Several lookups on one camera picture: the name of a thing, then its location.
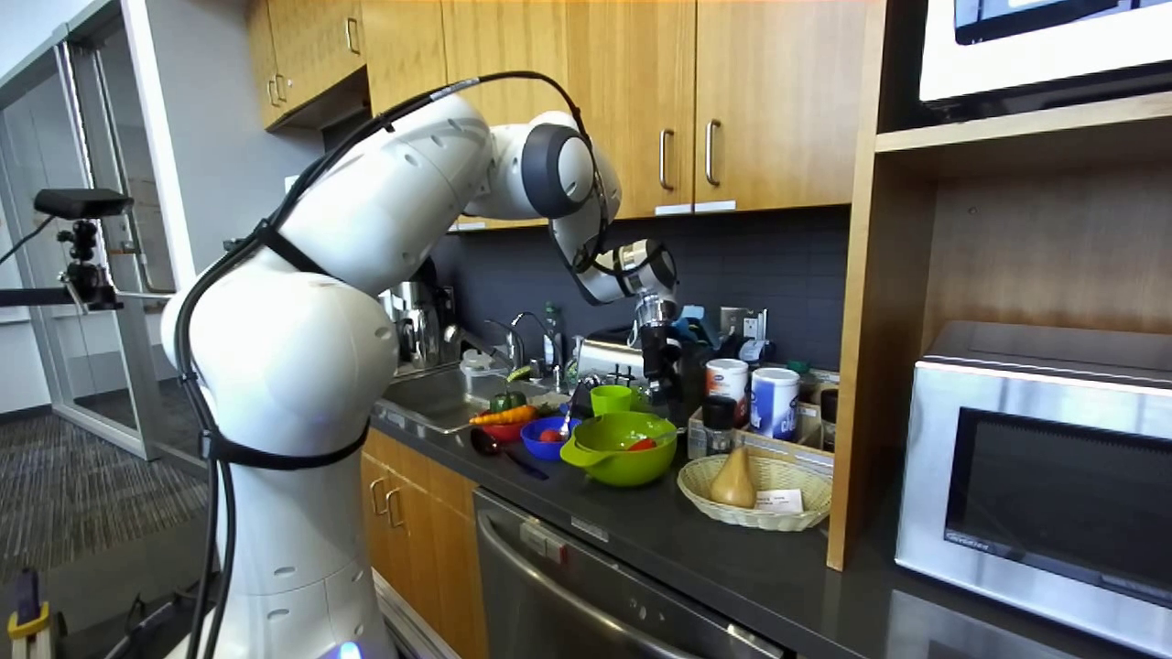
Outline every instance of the blue object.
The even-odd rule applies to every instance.
[[[534,417],[521,429],[521,444],[534,460],[561,460],[561,444],[575,433],[580,417]]]

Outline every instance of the grey wall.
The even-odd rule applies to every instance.
[[[619,239],[659,239],[676,258],[676,299],[716,310],[769,308],[769,335],[785,358],[837,369],[846,210],[777,216],[676,216],[615,224]],[[465,322],[500,340],[493,322],[516,310],[565,308],[571,334],[627,324],[633,305],[589,308],[561,266],[545,232],[451,234],[434,247],[440,278],[455,290]]]

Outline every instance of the wooden shelf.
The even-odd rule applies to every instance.
[[[1172,91],[882,130],[879,172],[929,180],[1144,163],[1172,155]]]

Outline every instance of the stainless steel appliance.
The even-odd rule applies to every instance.
[[[493,495],[476,528],[489,655],[785,655]]]
[[[1167,0],[925,0],[920,97],[1167,89],[1167,66]]]
[[[915,363],[897,562],[1172,655],[1172,335],[957,322]]]

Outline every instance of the carpet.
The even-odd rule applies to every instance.
[[[139,460],[56,412],[0,421],[0,567],[60,567],[201,518],[207,485]]]

